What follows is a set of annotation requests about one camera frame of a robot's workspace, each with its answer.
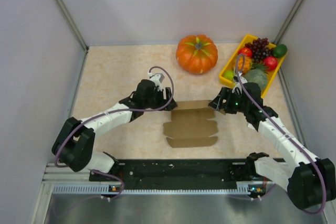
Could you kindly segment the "brown cardboard box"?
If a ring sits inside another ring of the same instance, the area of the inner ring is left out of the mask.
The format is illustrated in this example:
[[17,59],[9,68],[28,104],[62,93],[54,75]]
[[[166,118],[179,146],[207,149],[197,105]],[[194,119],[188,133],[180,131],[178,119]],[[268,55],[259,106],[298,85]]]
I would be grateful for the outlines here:
[[163,134],[172,148],[210,147],[218,141],[215,111],[209,100],[179,101]]

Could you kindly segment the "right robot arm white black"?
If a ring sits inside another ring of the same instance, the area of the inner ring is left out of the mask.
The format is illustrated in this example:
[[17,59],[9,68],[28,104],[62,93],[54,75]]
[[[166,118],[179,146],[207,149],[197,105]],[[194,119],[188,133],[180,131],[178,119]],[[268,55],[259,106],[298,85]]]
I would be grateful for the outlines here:
[[275,110],[263,104],[258,84],[223,87],[209,107],[225,114],[242,113],[248,127],[267,138],[285,161],[280,164],[265,153],[252,153],[245,166],[248,178],[272,180],[300,210],[335,200],[334,164],[307,150],[286,129]]

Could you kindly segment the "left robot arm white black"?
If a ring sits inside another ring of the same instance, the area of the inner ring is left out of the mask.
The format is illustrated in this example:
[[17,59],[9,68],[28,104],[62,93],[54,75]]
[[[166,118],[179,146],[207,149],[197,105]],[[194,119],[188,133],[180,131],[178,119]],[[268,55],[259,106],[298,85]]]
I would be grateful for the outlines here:
[[118,161],[107,153],[94,152],[95,139],[145,111],[172,111],[176,107],[171,88],[162,88],[159,81],[141,80],[135,91],[108,110],[87,119],[68,118],[51,151],[56,161],[73,172],[97,170],[107,180],[114,180],[119,174]]

